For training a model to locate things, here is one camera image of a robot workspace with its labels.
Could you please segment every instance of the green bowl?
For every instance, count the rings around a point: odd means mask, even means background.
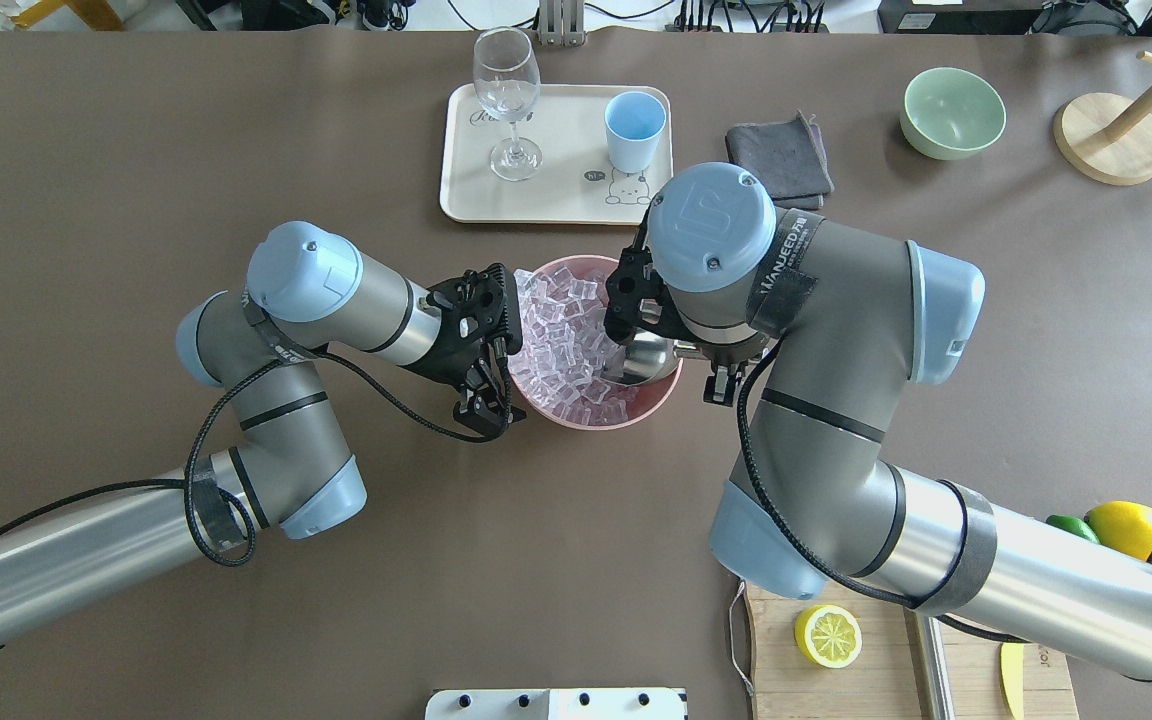
[[[929,158],[960,160],[1002,136],[1007,109],[988,82],[960,68],[923,70],[905,88],[900,129]]]

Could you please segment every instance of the lemon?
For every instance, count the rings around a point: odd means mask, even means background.
[[[861,624],[836,605],[814,605],[794,620],[794,639],[808,660],[826,667],[846,667],[861,654]]]
[[[1149,560],[1149,552],[1152,551],[1152,507],[1115,500],[1093,507],[1084,520],[1096,530],[1102,546]]]

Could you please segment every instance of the stem of wine glass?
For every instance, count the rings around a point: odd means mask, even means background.
[[[509,156],[513,159],[518,159],[518,156],[522,156],[522,146],[518,145],[518,120],[509,120],[509,132],[513,136],[513,142],[509,143]]]

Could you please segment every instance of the lemon slice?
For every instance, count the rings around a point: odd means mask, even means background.
[[[824,667],[846,667],[861,654],[861,624],[836,605],[814,605],[794,621],[794,639],[808,660]]]

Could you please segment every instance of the wooden mug tree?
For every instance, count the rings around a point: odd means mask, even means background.
[[[1137,56],[1152,63],[1152,53]],[[1061,156],[1084,176],[1120,185],[1152,179],[1152,85],[1137,100],[1112,92],[1075,97],[1052,131]]]

